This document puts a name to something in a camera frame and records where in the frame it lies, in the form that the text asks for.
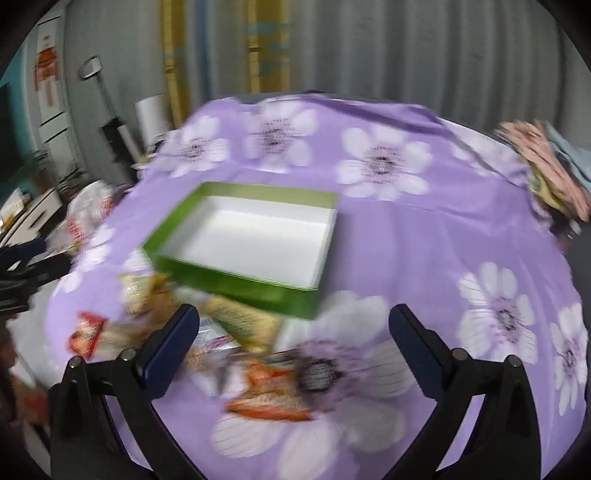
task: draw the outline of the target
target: black clamp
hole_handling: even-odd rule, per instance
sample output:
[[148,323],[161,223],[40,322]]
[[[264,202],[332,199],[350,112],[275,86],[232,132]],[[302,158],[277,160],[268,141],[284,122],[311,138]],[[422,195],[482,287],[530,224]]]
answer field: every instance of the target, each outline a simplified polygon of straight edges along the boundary
[[[521,360],[474,360],[449,350],[406,305],[397,305],[389,328],[433,413],[384,480],[539,480],[540,434]],[[164,395],[199,331],[199,314],[182,305],[139,350],[114,361],[87,364],[72,358],[59,387],[51,438],[56,480],[205,480],[162,423],[151,400]],[[437,470],[474,395],[485,395],[461,458]],[[130,460],[106,406],[114,395],[153,471]]]
[[29,310],[29,298],[39,287],[67,275],[72,259],[67,253],[30,263],[46,251],[44,238],[0,248],[0,316]]

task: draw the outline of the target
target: yellow snack package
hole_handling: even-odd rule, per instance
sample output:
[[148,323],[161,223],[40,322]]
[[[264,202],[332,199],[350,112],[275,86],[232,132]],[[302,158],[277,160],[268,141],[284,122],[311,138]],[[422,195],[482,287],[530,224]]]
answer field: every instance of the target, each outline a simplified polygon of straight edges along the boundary
[[267,353],[282,322],[271,313],[217,295],[209,297],[201,308],[250,353]]
[[166,275],[121,275],[125,308],[131,315],[140,315],[152,309],[157,290],[166,281]]

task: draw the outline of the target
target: open cardboard box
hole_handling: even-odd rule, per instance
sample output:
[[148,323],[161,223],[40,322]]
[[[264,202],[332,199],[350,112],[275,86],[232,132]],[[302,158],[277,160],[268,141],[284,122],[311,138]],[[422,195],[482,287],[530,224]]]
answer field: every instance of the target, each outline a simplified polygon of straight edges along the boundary
[[312,319],[336,201],[317,190],[203,183],[144,250],[179,284]]

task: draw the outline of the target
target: table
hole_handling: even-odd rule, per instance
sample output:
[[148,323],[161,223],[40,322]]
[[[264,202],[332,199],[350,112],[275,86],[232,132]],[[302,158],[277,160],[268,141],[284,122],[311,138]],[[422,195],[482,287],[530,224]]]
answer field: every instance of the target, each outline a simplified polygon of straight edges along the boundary
[[[375,118],[391,121],[392,128],[383,129]],[[233,99],[207,104],[60,282],[46,319],[54,360],[65,367],[71,356],[65,345],[77,312],[126,321],[119,280],[126,262],[201,182],[336,191],[342,197],[319,319],[290,319],[277,348],[306,338],[338,339],[365,360],[368,377],[354,383],[353,394],[326,399],[329,413],[289,423],[230,416],[223,409],[226,398],[211,398],[198,379],[181,371],[154,402],[179,445],[211,480],[236,478],[237,471],[247,480],[381,479],[434,407],[386,328],[389,308],[407,303],[449,346],[463,346],[479,358],[515,352],[524,360],[546,473],[574,440],[584,415],[584,402],[577,403],[573,393],[579,383],[568,377],[568,384],[555,388],[554,377],[555,364],[556,375],[567,375],[555,358],[569,328],[582,325],[579,297],[553,237],[532,214],[523,165],[508,147],[475,135],[415,106],[316,96],[271,106]],[[270,154],[255,151],[259,141]],[[298,145],[297,155],[269,150],[282,142]],[[474,151],[492,167],[478,162]],[[172,166],[170,173],[160,170],[165,166]],[[233,371],[225,395],[240,389],[240,372]],[[442,465],[458,458],[478,408],[473,401]],[[146,465],[121,413],[116,406],[112,411],[130,455]]]

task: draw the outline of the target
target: snack bag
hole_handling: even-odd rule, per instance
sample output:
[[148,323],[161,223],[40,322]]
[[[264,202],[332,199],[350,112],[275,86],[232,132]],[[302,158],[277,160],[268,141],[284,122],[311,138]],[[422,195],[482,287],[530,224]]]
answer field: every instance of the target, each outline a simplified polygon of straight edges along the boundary
[[148,326],[152,331],[161,329],[168,323],[180,303],[173,296],[165,281],[156,282],[152,290],[150,300],[150,312],[148,313]]
[[199,312],[210,316],[251,353],[267,353],[281,326],[278,316],[217,295],[209,296]]
[[228,402],[226,410],[236,415],[261,420],[312,420],[311,410],[296,389],[293,365],[271,366],[254,360],[245,371],[249,388]]
[[125,308],[131,315],[145,313],[152,308],[156,292],[165,284],[166,275],[121,275]]
[[68,340],[68,349],[88,361],[95,353],[96,343],[107,319],[89,312],[80,312],[78,319],[80,324]]
[[184,364],[202,390],[219,396],[228,378],[228,368],[241,347],[219,325],[201,317],[199,333],[187,353]]

